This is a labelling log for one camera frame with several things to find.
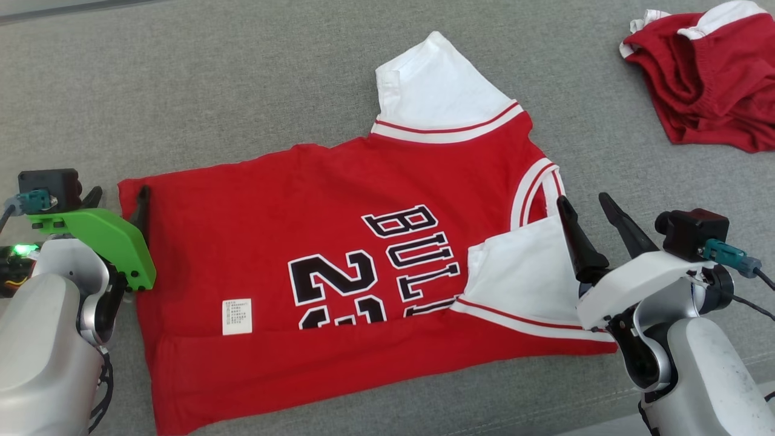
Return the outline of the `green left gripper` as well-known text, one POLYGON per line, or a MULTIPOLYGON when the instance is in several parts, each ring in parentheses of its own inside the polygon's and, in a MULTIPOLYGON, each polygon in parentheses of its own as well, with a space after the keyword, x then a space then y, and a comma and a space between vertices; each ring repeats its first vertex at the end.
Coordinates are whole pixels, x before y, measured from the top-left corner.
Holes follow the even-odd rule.
POLYGON ((136 196, 130 222, 100 209, 103 189, 94 186, 81 199, 79 210, 28 215, 34 229, 44 234, 70 234, 124 273, 135 291, 150 290, 157 278, 148 248, 151 188, 143 185, 136 196))

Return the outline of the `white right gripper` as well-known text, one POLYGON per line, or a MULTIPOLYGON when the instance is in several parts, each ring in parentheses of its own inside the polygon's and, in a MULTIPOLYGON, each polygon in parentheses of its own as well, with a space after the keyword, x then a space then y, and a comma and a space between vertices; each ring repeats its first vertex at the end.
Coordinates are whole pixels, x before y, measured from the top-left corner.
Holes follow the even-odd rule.
POLYGON ((660 251, 609 193, 600 193, 598 199, 604 215, 617 229, 632 259, 613 271, 609 270, 606 256, 597 251, 579 225, 578 213, 567 196, 559 196, 556 201, 575 277, 582 284, 593 285, 576 306, 584 329, 603 328, 604 318, 622 314, 687 277, 689 271, 700 271, 708 266, 706 260, 689 262, 660 251))

